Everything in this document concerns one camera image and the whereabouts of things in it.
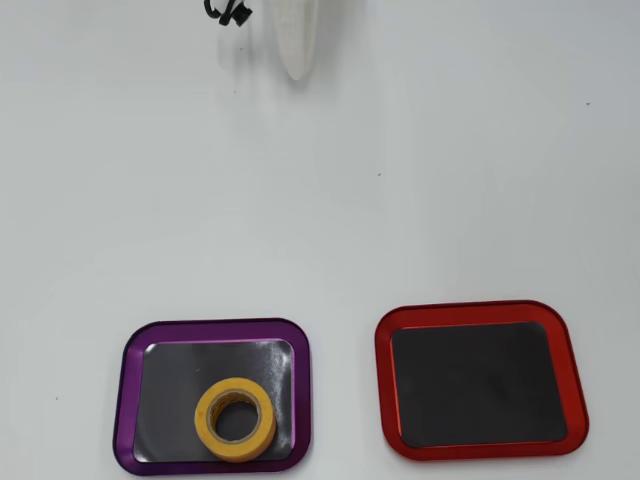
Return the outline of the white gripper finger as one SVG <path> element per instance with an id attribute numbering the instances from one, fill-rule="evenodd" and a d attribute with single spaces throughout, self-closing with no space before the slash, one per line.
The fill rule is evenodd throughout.
<path id="1" fill-rule="evenodd" d="M 280 59 L 295 81 L 303 79 L 311 69 L 319 4 L 318 0 L 272 2 L 272 18 Z"/>

